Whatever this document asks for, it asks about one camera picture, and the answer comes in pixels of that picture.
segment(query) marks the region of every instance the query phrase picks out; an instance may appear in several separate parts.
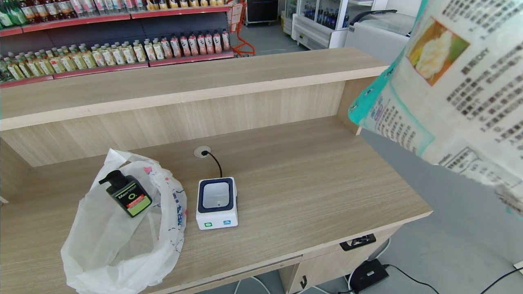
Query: wooden counter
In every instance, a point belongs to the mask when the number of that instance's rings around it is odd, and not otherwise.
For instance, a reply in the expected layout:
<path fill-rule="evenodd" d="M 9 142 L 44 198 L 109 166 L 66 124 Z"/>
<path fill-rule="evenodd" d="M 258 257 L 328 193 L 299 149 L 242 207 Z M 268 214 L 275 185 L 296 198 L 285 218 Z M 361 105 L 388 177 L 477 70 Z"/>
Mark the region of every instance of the wooden counter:
<path fill-rule="evenodd" d="M 2 293 L 74 292 L 60 248 L 108 148 L 159 161 L 188 198 L 178 263 L 144 293 L 194 293 L 274 269 L 290 293 L 302 276 L 310 287 L 349 273 L 431 213 L 348 121 L 351 101 L 383 69 L 341 48 L 3 90 Z M 237 182 L 237 227 L 197 227 L 197 183 L 218 175 L 213 160 L 193 155 L 201 145 Z M 375 243 L 340 250 L 370 233 Z"/>

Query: counter top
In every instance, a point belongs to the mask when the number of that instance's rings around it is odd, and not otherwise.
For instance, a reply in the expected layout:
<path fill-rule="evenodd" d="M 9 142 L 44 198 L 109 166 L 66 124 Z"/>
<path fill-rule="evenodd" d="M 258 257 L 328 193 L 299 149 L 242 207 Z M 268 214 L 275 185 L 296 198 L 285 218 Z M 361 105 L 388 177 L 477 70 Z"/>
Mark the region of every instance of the counter top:
<path fill-rule="evenodd" d="M 235 228 L 200 231 L 198 180 L 216 177 L 211 146 L 238 188 Z M 431 213 L 402 178 L 337 117 L 325 117 L 143 148 L 187 194 L 185 243 L 174 270 L 144 293 L 170 293 L 334 245 Z M 60 258 L 78 202 L 105 156 L 34 169 L 19 197 L 2 207 L 2 292 L 74 293 Z"/>
<path fill-rule="evenodd" d="M 2 131 L 189 101 L 353 80 L 386 65 L 355 48 L 70 77 L 2 89 Z"/>

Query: bottle cap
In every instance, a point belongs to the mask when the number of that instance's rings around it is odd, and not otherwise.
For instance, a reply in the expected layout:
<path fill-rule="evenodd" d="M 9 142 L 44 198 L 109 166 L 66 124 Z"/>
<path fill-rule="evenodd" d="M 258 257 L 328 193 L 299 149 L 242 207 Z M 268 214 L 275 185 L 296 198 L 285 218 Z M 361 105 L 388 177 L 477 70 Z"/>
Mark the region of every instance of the bottle cap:
<path fill-rule="evenodd" d="M 126 177 L 118 169 L 107 174 L 107 176 L 101 179 L 98 183 L 101 185 L 107 182 L 109 182 L 116 190 L 120 190 L 129 183 Z"/>

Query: floor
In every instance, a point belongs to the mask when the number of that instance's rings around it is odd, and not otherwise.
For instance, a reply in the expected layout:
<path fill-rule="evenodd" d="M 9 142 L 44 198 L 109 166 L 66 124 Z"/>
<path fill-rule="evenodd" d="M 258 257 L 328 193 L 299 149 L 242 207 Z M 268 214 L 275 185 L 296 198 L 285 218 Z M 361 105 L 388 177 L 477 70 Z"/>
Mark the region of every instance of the floor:
<path fill-rule="evenodd" d="M 257 55 L 307 50 L 285 35 L 279 24 L 251 25 L 242 37 Z M 523 220 L 506 212 L 491 190 L 441 167 L 431 166 L 388 139 L 364 130 L 362 137 L 434 209 L 429 217 L 402 226 L 380 257 L 414 278 L 429 283 L 440 294 L 478 294 L 523 260 Z M 414 283 L 389 268 L 390 277 L 364 294 L 425 294 L 430 288 Z M 271 294 L 282 294 L 277 271 L 259 275 Z M 202 293 L 233 294 L 236 282 Z M 344 278 L 319 285 L 336 294 L 346 291 Z M 488 294 L 521 294 L 523 275 L 514 274 Z M 243 280 L 238 294 L 265 294 L 253 279 Z M 309 289 L 305 294 L 321 294 Z"/>

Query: shopping cart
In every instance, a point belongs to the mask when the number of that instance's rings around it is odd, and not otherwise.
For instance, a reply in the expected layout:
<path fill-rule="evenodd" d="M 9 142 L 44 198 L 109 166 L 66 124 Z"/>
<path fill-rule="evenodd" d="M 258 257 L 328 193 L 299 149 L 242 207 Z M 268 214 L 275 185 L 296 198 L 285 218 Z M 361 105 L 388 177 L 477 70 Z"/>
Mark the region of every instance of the shopping cart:
<path fill-rule="evenodd" d="M 242 39 L 242 37 L 240 37 L 240 30 L 243 26 L 246 7 L 247 7 L 247 1 L 239 0 L 238 3 L 229 4 L 229 12 L 227 13 L 227 18 L 229 21 L 229 32 L 231 32 L 231 33 L 236 32 L 236 35 L 238 37 L 238 45 L 231 46 L 231 49 L 239 57 L 245 57 L 245 56 L 255 54 L 254 46 L 252 46 L 247 41 Z M 250 47 L 251 50 L 249 50 L 249 51 L 242 50 L 242 48 L 244 46 Z"/>

